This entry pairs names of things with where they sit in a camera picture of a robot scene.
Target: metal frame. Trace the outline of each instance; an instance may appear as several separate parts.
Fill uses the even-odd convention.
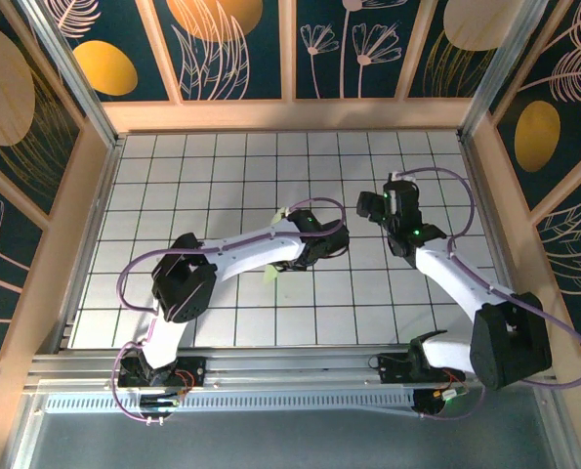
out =
[[[498,48],[485,75],[481,79],[473,103],[462,124],[462,135],[469,139],[477,129],[501,86],[518,61],[526,42],[542,19],[548,0],[525,0],[514,20],[503,45]]]
[[[77,102],[95,125],[102,140],[109,149],[112,149],[116,144],[117,133],[107,118],[97,94],[91,88],[83,70],[73,57],[66,39],[60,34],[47,5],[42,0],[19,0],[19,5],[54,60]]]

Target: black grid line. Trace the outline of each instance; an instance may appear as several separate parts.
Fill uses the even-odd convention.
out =
[[[398,141],[398,133],[396,133],[396,144],[398,145],[398,151],[400,151],[400,142]],[[377,190],[377,175],[375,174],[375,165],[373,164],[372,159],[372,148],[370,147],[370,139],[368,139],[368,152],[370,153],[370,167],[372,169],[372,176],[373,176],[373,184],[375,191]],[[388,276],[388,289],[390,290],[390,300],[392,301],[392,316],[394,318],[394,333],[396,334],[396,343],[400,343],[400,339],[398,338],[398,325],[396,323],[396,310],[394,308],[394,293],[392,292],[392,278],[390,277],[390,269],[388,269],[388,248],[386,247],[387,240],[384,236],[382,236],[382,246],[384,249],[384,257],[386,258],[386,270]]]
[[[363,133],[364,137],[366,138],[366,144],[368,144],[368,133]],[[338,142],[338,163],[340,164],[340,185],[342,186],[342,204],[343,206],[347,206],[346,199],[345,199],[345,189],[344,185],[342,184],[342,155],[340,151],[340,134],[336,132],[336,141]],[[355,327],[355,344],[359,344],[359,332],[357,330],[357,307],[355,306],[355,289],[353,288],[353,264],[351,259],[351,252],[347,251],[345,254],[349,257],[349,276],[351,277],[351,306],[353,306],[353,324]]]
[[[245,134],[244,136],[244,154],[247,154],[247,141],[249,136]],[[247,179],[247,162],[246,156],[244,159],[244,164],[242,165],[242,203],[240,204],[240,232],[242,233],[243,224],[244,224],[244,190],[246,187],[246,179]],[[235,347],[236,341],[238,339],[238,309],[239,309],[239,301],[240,301],[240,276],[237,276],[236,285],[235,285],[235,320],[233,320],[233,346]]]
[[[153,149],[151,150],[151,154],[155,153],[155,145],[157,144],[157,135],[155,136],[155,140],[153,141]],[[138,216],[138,221],[136,223],[136,231],[134,232],[134,239],[136,239],[136,233],[138,232],[138,228],[141,225],[141,218],[143,217],[143,207],[145,206],[145,196],[146,196],[146,188],[147,188],[147,183],[149,180],[149,175],[151,174],[151,165],[153,163],[153,158],[151,159],[151,162],[149,163],[149,169],[146,172],[146,183],[145,183],[145,190],[143,191],[143,198],[141,200],[141,212]],[[132,261],[132,259],[134,258],[134,246],[136,245],[136,242],[134,241],[132,243],[132,251],[130,252],[130,262]],[[125,281],[123,282],[123,291],[127,291],[127,278],[125,278]],[[123,311],[123,308],[119,308],[118,309],[118,314],[116,315],[116,325],[114,326],[114,333],[112,334],[112,344],[111,347],[114,347],[114,341],[116,340],[116,332],[118,331],[118,324],[121,320],[121,313]]]
[[[214,154],[216,155],[216,145],[217,142],[219,141],[219,134],[215,134],[214,135]],[[216,161],[216,157],[214,157],[214,160],[212,161],[212,177],[214,176],[214,162]],[[205,214],[205,231],[203,232],[203,236],[205,238],[207,238],[208,236],[208,227],[210,225],[210,203],[212,202],[212,183],[210,183],[210,191],[208,193],[208,210]],[[194,319],[194,332],[192,334],[192,347],[195,347],[196,345],[196,334],[197,334],[197,330],[199,327],[199,318],[195,318]]]
[[[277,210],[279,207],[279,175],[277,174],[278,167],[279,167],[279,135],[277,133],[274,134],[274,206]],[[277,346],[277,294],[279,292],[279,282],[277,278],[274,280],[274,332],[273,332],[273,344],[275,347]]]
[[[308,198],[311,198],[311,180],[310,180],[310,134],[306,132],[306,153],[308,154]],[[311,289],[313,294],[313,342],[318,345],[318,308],[316,307],[316,273],[313,266],[310,267],[311,270],[311,283],[313,288]]]

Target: beige circle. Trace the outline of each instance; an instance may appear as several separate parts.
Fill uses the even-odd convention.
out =
[[[0,31],[0,145],[15,145],[34,118],[34,83],[23,54]]]
[[[444,34],[465,51],[489,51],[503,43],[522,0],[448,0]]]
[[[545,101],[528,105],[518,119],[514,147],[516,161],[529,173],[549,162],[560,140],[561,122],[557,110]]]

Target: white robotic arm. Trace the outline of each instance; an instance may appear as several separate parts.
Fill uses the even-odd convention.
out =
[[[552,359],[544,320],[495,292],[541,309],[539,300],[531,293],[516,295],[493,285],[461,256],[455,260],[446,234],[423,223],[418,200],[412,181],[391,175],[383,195],[362,192],[357,201],[357,214],[386,231],[393,255],[432,278],[466,313],[450,330],[411,342],[409,360],[416,375],[436,368],[459,369],[499,389],[548,369]],[[479,279],[490,288],[480,286]]]

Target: wooden frame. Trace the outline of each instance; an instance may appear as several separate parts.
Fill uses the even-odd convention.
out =
[[[528,210],[519,182],[503,142],[488,115],[483,118],[474,136],[480,167],[491,192],[494,210],[502,227],[504,254],[510,267],[515,287],[532,291],[540,298],[545,311],[571,324],[559,288],[536,230],[541,213]],[[560,203],[557,196],[570,192],[581,181],[581,163],[573,171],[577,176],[565,178],[554,191],[553,202],[546,210]],[[549,326],[554,370],[560,382],[581,375],[581,348],[568,334]],[[581,445],[581,386],[562,392],[566,407]]]

